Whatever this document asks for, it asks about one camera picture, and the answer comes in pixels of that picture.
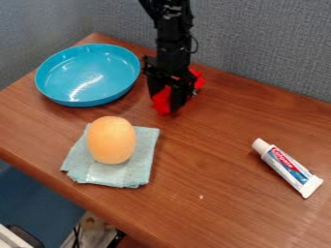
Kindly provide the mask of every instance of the brown egg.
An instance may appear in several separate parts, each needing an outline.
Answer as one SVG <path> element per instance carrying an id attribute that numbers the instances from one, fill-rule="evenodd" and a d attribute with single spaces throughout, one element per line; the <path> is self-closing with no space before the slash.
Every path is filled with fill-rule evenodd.
<path id="1" fill-rule="evenodd" d="M 119 164 L 130 159 L 136 146 L 136 132 L 122 117 L 106 116 L 91 124 L 87 145 L 96 161 Z"/>

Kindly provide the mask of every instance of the toothpaste cap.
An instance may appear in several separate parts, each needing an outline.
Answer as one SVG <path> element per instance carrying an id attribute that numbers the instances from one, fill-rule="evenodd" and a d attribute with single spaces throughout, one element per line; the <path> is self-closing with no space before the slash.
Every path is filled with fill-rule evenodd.
<path id="1" fill-rule="evenodd" d="M 261 153 L 261 155 L 263 155 L 270 148 L 270 144 L 263 139 L 257 138 L 253 143 L 253 147 Z"/>

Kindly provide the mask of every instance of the light blue cloth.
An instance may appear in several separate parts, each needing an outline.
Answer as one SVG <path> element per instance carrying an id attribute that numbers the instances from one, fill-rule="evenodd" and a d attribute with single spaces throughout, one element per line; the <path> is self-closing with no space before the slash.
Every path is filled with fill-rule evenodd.
<path id="1" fill-rule="evenodd" d="M 135 153 L 120 165 L 106 165 L 95 161 L 87 147 L 87 131 L 75 143 L 62 164 L 71 179 L 79 183 L 95 183 L 118 188 L 139 188 L 150 179 L 154 147 L 159 129 L 135 127 L 138 143 Z"/>

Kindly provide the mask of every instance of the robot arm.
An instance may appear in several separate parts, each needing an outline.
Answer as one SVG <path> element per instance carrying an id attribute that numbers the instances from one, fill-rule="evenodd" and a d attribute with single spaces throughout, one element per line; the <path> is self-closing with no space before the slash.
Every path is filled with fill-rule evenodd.
<path id="1" fill-rule="evenodd" d="M 197 73 L 188 69 L 193 14 L 188 0 L 140 0 L 158 30 L 156 58 L 144 57 L 144 74 L 154 107 L 176 111 L 194 95 Z"/>

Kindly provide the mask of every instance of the wall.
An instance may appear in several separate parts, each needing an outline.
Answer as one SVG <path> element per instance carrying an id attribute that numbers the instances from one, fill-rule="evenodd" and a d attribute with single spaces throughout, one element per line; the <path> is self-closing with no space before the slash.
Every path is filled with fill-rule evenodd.
<path id="1" fill-rule="evenodd" d="M 331 1 L 191 0 L 193 60 L 331 102 Z M 155 47 L 138 0 L 91 1 L 94 30 Z"/>
<path id="2" fill-rule="evenodd" d="M 87 0 L 0 0 L 0 90 L 92 32 Z"/>

